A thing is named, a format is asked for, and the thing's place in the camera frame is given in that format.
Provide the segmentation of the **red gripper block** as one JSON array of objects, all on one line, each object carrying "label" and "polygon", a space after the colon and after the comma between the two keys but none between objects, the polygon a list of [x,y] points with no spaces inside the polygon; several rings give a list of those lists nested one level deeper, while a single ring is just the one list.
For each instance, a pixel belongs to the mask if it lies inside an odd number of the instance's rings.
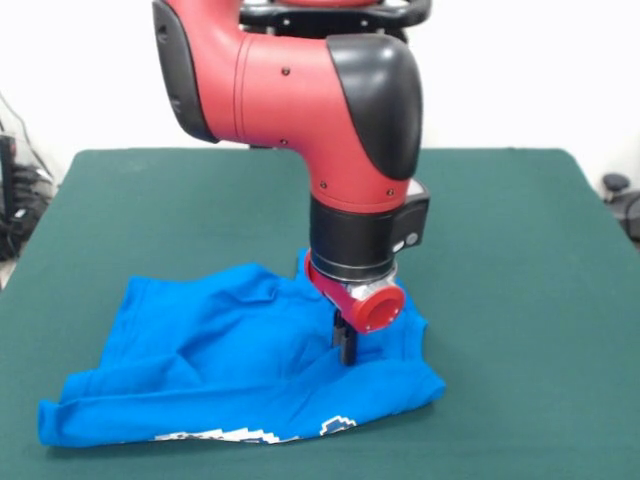
[{"label": "red gripper block", "polygon": [[381,278],[364,282],[347,282],[324,275],[313,265],[311,250],[305,252],[303,265],[311,284],[336,307],[332,346],[340,347],[343,365],[353,365],[357,356],[357,332],[373,333],[387,328],[405,306],[406,294],[396,282],[397,264]]}]

